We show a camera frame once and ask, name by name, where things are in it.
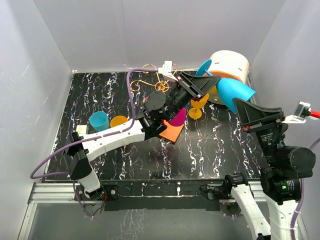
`gray wall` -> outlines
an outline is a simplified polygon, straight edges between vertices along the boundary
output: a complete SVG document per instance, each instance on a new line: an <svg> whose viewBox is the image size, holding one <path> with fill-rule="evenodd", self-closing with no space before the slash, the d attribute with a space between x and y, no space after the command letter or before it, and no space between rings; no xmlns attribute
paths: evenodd
<svg viewBox="0 0 320 240"><path fill-rule="evenodd" d="M299 100L320 111L320 2L287 1L250 68L253 88L261 106L282 107L291 115ZM286 144L310 147L320 137L320 122L290 125ZM320 145L313 177L305 180L302 218L311 240L319 239Z"/></svg>
<svg viewBox="0 0 320 240"><path fill-rule="evenodd" d="M100 206L87 206L94 213ZM269 221L268 206L259 207ZM84 217L78 204L38 204L28 240L251 240L244 216L204 209L133 209Z"/></svg>
<svg viewBox="0 0 320 240"><path fill-rule="evenodd" d="M32 0L0 0L0 239L17 239L51 151L71 70Z"/></svg>
<svg viewBox="0 0 320 240"><path fill-rule="evenodd" d="M79 72L173 60L197 68L218 50L251 63L285 0L34 0L66 62Z"/></svg>

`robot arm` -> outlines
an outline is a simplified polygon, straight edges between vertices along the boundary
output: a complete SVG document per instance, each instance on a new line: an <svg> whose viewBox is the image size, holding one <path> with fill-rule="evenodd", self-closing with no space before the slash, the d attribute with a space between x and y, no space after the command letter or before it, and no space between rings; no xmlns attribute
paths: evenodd
<svg viewBox="0 0 320 240"><path fill-rule="evenodd" d="M270 213L271 239L291 240L291 221L301 199L299 179L312 177L316 156L308 148L285 145L284 133L288 129L287 123L296 122L286 122L288 119L283 116L281 108L259 107L238 98L233 101L242 129L248 133L256 133L268 163L268 167L260 170L260 182ZM305 121L305 118L311 116L312 112L312 115L315 115L315 112L310 110L310 104L300 102L294 113L294 118L296 121ZM226 182L227 186L232 183L227 177ZM258 232L261 231L261 235L260 238L256 238L258 232L254 227L257 225L255 217L260 215L260 210L256 209L253 203L247 204L251 196L248 194L244 196L244 192L241 190L242 188L245 190L245 186L242 185L240 188L238 186L239 189L233 186L229 193L241 206L249 226L253 225L250 227L252 239L269 239L262 233L263 229L258 229ZM248 208L255 214L248 214ZM265 225L262 218L257 219ZM296 226L293 230L296 239L298 239Z"/></svg>
<svg viewBox="0 0 320 240"><path fill-rule="evenodd" d="M225 180L228 193L237 202L248 223L252 239L258 240L261 237L270 236L270 225L258 207L244 175L242 173L229 174L225 176Z"/></svg>
<svg viewBox="0 0 320 240"><path fill-rule="evenodd" d="M64 151L63 157L70 172L70 179L84 186L89 198L98 198L103 188L89 162L121 146L157 137L167 128L163 120L171 121L191 99L200 100L220 79L219 76L193 76L181 72L176 83L171 86L169 95L161 91L152 92L143 105L143 113L138 114L136 119L98 133L83 136L79 136L78 132L71 133L67 144L96 136L101 138L76 144ZM104 137L117 131L120 133Z"/></svg>

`black marble table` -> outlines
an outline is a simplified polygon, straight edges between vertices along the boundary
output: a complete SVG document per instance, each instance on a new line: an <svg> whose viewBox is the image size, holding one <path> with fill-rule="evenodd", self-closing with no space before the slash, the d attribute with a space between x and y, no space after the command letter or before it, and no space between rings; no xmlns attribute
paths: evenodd
<svg viewBox="0 0 320 240"><path fill-rule="evenodd" d="M56 137L61 148L77 125L90 125L96 111L105 111L109 119L117 115L131 117L126 72L77 73L72 78L69 95ZM155 84L155 73L136 72L131 80ZM135 111L141 113L143 101L155 90L140 83L133 92ZM258 178L265 164L255 135L241 131L237 116L226 106L207 103L202 117L187 117L177 142L152 138L131 143L101 155L91 164L102 180L155 179L221 179L226 174L242 172L247 178ZM94 133L89 126L89 134ZM61 155L52 159L47 172L66 171ZM46 181L65 181L66 176L48 177Z"/></svg>

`cable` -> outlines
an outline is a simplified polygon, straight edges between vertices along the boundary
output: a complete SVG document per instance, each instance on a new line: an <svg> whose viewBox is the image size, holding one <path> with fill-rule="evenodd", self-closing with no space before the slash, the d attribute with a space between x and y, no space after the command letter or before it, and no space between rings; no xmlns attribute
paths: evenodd
<svg viewBox="0 0 320 240"><path fill-rule="evenodd" d="M103 209L103 207L99 207L97 210L95 210L95 212L92 214L92 216L95 216L95 214L100 210L100 209Z"/></svg>
<svg viewBox="0 0 320 240"><path fill-rule="evenodd" d="M88 210L85 208L85 206L82 204L82 202L81 202L81 200L80 200L80 197L79 197L79 195L78 195L77 188L76 188L76 181L73 181L72 185L73 185L73 190L74 190L75 198L77 199L80 207L81 207L82 210L85 212L85 214L87 214L88 217L90 217L91 219L93 219L94 216L93 216L90 212L88 212Z"/></svg>
<svg viewBox="0 0 320 240"><path fill-rule="evenodd" d="M317 140L315 140L315 142L311 145L311 147L309 149L312 151L317 146L318 143L320 143L320 137ZM298 218L298 214L300 212L300 209L301 209L302 204L305 199L305 181L303 178L301 178L300 187L301 187L301 199L300 199L298 205L296 206L295 211L293 212L293 216L292 216L291 223L290 223L290 228L291 228L290 231L291 231L292 240L296 240L295 231L293 230L293 228L295 227L296 220Z"/></svg>
<svg viewBox="0 0 320 240"><path fill-rule="evenodd" d="M176 64L174 64L174 63L172 63L172 65L175 66L175 71L174 71L174 73L172 75L175 75L177 73L177 71L178 71L178 66ZM151 63L145 64L142 68L144 69L146 66L153 66L154 69L157 70L157 67L155 65L151 64ZM141 83L147 84L149 86L154 86L156 91L162 91L163 93L167 92L171 88L171 87L169 87L169 84L168 84L169 80L161 81L158 72L156 73L156 76L158 78L158 82L156 84L151 84L151 83L148 83L148 82L140 80L140 79L132 81L130 83L131 91L132 92L139 91L140 90L140 85L139 84L135 84L135 86L137 86L138 88L137 89L133 89L132 84L134 84L135 82L141 82Z"/></svg>
<svg viewBox="0 0 320 240"><path fill-rule="evenodd" d="M128 74L126 75L126 85L127 85L127 90L128 90L128 94L129 94L129 100L130 100L130 105L131 105L131 110L132 110L132 122L131 122L131 125L127 128L125 128L122 132L125 132L125 131L128 131L130 130L133 125L135 124L135 118L136 118L136 112L135 112L135 105L134 105L134 99L132 97L132 94L131 94L131 89L130 89L130 75L133 73L133 72L137 72L137 71L140 71L140 72L143 72L143 71L148 71L148 72L157 72L157 70L146 70L146 69L143 69L143 68L133 68L131 69ZM120 131L114 131L114 132L109 132L109 133L106 133L103 135L103 137L108 137L108 136L112 136L112 135L115 135L115 134L119 134L121 133ZM78 144L81 144L81 143L84 143L84 142L88 142L88 141L93 141L93 140L96 140L96 139L100 139L101 136L94 136L94 137L91 137L91 138L88 138L88 139L82 139L82 140L79 140L79 141L76 141L76 142L72 142L72 143L69 143L63 147L61 147L60 149L56 150L55 152L53 152L52 154L50 154L45 160L43 160L31 173L30 175L30 178L31 179L41 179L41 178L46 178L46 177L49 177L49 176L54 176L54 175L66 175L66 174L69 174L69 172L51 172L51 173L47 173L47 174L43 174L43 175L38 175L38 176L35 176L36 172L46 163L48 162L51 158L55 157L57 154L63 152L65 149L67 148L70 148L74 145L78 145Z"/></svg>

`white cylindrical container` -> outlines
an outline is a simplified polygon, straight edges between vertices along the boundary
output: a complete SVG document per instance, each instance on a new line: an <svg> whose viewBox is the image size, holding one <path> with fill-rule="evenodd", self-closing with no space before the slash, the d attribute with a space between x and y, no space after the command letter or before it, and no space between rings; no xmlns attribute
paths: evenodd
<svg viewBox="0 0 320 240"><path fill-rule="evenodd" d="M247 82L249 62L245 56L235 51L221 50L211 55L211 66L208 71L222 78Z"/></svg>

